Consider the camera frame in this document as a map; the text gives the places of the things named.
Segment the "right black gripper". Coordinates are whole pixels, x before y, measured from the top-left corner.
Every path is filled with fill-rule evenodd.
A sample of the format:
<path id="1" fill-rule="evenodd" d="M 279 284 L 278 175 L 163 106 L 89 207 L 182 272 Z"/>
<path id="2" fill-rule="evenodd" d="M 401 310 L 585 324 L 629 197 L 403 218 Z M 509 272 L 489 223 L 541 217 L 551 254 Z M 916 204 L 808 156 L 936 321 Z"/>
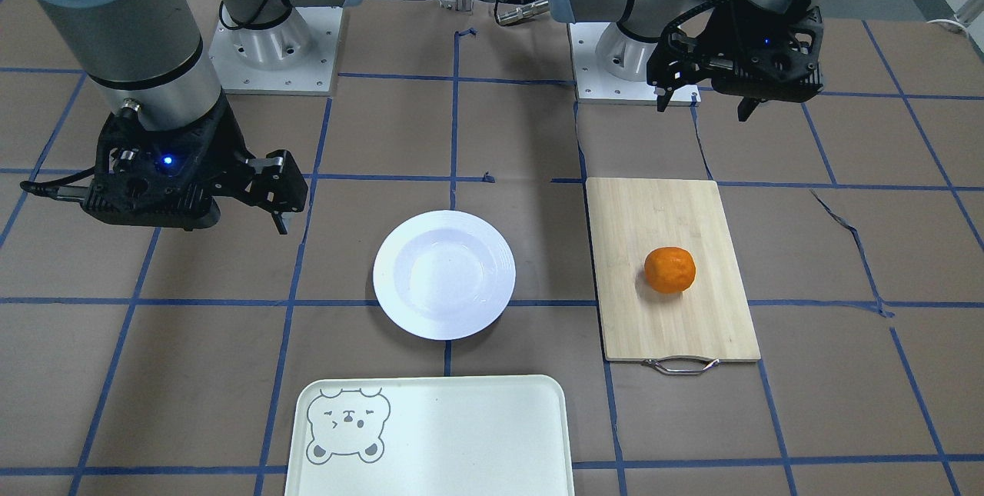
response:
<path id="1" fill-rule="evenodd" d="M 98 136 L 94 175 L 81 209 L 108 224 L 210 228 L 221 215 L 217 198 L 229 197 L 271 213 L 288 235 L 308 198 L 292 154 L 253 156 L 225 100 L 167 131 L 150 131 L 141 113 L 119 109 Z"/>

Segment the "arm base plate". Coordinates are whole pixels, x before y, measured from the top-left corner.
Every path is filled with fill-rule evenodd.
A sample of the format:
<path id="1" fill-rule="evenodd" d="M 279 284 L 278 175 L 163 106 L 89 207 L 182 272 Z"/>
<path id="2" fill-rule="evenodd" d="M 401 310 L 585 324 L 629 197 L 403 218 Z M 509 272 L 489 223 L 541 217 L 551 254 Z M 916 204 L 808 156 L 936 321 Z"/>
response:
<path id="1" fill-rule="evenodd" d="M 657 104 L 655 88 L 647 84 L 647 65 L 657 44 L 637 41 L 615 23 L 573 23 L 568 32 L 580 103 Z"/>
<path id="2" fill-rule="evenodd" d="M 219 23 L 208 48 L 228 94 L 329 96 L 340 48 L 342 8 L 295 8 L 266 30 Z"/>

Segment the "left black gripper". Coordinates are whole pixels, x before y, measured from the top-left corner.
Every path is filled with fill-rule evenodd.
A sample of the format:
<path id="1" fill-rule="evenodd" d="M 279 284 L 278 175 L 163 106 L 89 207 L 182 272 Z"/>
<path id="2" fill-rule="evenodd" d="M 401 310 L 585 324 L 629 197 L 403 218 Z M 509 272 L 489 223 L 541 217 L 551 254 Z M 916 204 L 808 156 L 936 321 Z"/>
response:
<path id="1" fill-rule="evenodd" d="M 675 90 L 703 80 L 718 93 L 742 98 L 739 122 L 747 122 L 762 101 L 802 103 L 825 88 L 819 6 L 775 13 L 752 3 L 723 3 L 695 37 L 680 26 L 667 26 L 647 65 L 658 113 L 667 110 Z"/>

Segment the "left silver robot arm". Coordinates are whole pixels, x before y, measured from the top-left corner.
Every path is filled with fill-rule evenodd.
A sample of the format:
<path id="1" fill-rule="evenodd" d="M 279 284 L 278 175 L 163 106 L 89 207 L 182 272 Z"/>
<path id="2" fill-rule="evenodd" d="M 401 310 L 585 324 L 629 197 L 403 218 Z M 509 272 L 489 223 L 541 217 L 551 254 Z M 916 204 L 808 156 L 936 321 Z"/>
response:
<path id="1" fill-rule="evenodd" d="M 568 25 L 577 99 L 670 105 L 696 87 L 759 104 L 801 104 L 825 87 L 819 0 L 546 0 Z"/>

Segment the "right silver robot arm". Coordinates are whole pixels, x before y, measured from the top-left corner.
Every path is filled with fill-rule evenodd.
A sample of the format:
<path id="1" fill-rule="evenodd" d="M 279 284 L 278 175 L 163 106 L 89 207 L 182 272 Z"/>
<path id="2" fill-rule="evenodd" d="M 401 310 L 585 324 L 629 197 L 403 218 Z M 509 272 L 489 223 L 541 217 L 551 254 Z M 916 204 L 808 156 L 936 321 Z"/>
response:
<path id="1" fill-rule="evenodd" d="M 94 165 L 22 181 L 39 198 L 76 202 L 106 224 L 210 228 L 217 198 L 270 213 L 282 235 L 308 185 L 293 155 L 249 152 L 186 0 L 36 0 L 108 100 Z M 219 17 L 247 65 L 304 62 L 314 41 L 302 8 L 362 0 L 221 0 Z"/>

